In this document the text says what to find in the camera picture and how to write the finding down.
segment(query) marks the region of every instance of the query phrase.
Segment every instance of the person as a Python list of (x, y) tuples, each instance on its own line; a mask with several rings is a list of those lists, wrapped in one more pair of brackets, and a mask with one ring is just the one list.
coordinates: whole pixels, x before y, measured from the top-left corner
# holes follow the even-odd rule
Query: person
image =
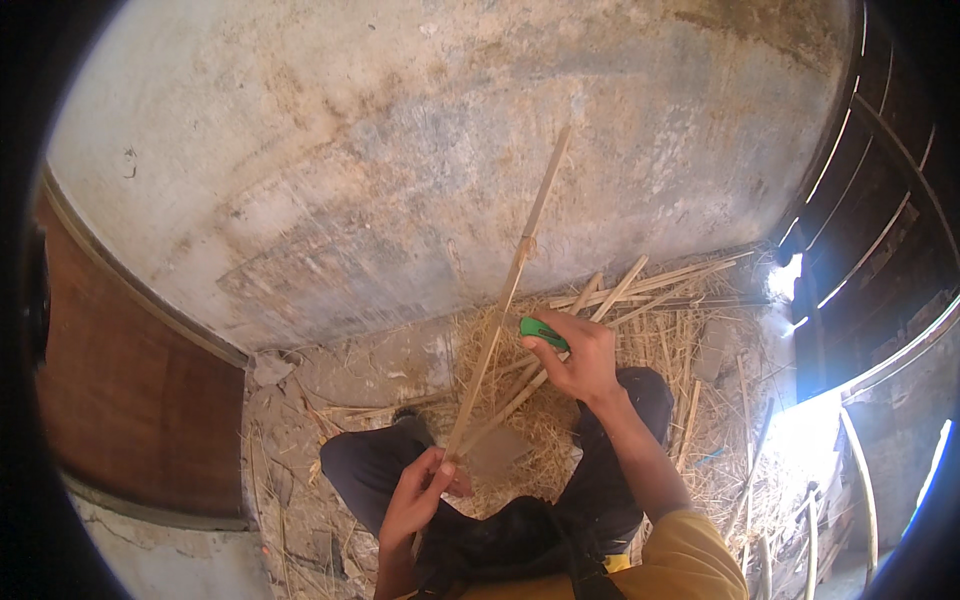
[[(566, 339), (569, 358), (537, 337), (521, 343), (581, 410), (583, 457), (556, 503), (522, 496), (488, 519), (462, 515), (441, 495), (470, 494), (466, 475), (444, 462), (410, 412), (321, 448), (324, 474), (379, 540), (374, 599), (746, 600), (739, 565), (693, 511), (663, 451), (673, 408), (663, 378), (648, 368), (618, 370), (614, 334), (601, 324), (552, 311), (534, 317)], [(624, 552), (644, 514), (653, 531), (642, 564), (629, 567)]]

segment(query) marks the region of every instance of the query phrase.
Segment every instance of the knee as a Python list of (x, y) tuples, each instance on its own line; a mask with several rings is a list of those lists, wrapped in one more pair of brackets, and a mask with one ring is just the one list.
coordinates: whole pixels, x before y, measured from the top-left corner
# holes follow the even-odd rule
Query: knee
[(349, 475), (356, 462), (358, 444), (350, 432), (334, 436), (320, 446), (320, 467), (324, 475), (334, 482)]
[(627, 388), (627, 390), (631, 390), (632, 388), (641, 388), (647, 395), (653, 393), (658, 396), (660, 393), (666, 393), (668, 396), (670, 396), (672, 403), (673, 397), (670, 395), (670, 388), (667, 387), (666, 381), (663, 380), (663, 376), (650, 367), (627, 367), (625, 369), (617, 369), (616, 380), (620, 383), (620, 385)]

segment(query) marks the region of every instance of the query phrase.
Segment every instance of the utility knife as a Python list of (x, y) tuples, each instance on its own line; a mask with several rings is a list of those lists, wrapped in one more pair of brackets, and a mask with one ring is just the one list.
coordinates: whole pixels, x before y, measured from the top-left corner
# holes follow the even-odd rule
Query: utility knife
[(536, 335), (546, 340), (551, 346), (555, 346), (565, 352), (570, 351), (570, 344), (556, 331), (550, 328), (550, 325), (543, 321), (538, 321), (533, 317), (518, 317), (510, 313), (504, 313), (503, 326), (507, 330), (519, 330), (521, 336)]

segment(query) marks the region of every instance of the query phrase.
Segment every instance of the concrete wall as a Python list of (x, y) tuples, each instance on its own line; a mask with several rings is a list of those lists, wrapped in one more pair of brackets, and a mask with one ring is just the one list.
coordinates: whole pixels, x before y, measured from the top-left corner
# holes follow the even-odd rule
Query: concrete wall
[(97, 549), (136, 600), (271, 597), (256, 533), (160, 527), (73, 500)]
[(91, 229), (238, 347), (763, 237), (830, 118), (848, 0), (131, 0), (49, 152)]

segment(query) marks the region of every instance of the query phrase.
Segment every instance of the left hand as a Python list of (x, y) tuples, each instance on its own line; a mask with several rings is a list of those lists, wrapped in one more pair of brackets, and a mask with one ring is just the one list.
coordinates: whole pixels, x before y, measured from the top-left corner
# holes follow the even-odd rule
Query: left hand
[(426, 526), (437, 513), (440, 494), (471, 496), (470, 482), (450, 462), (443, 462), (444, 449), (427, 448), (403, 470), (380, 526), (381, 551), (396, 550)]

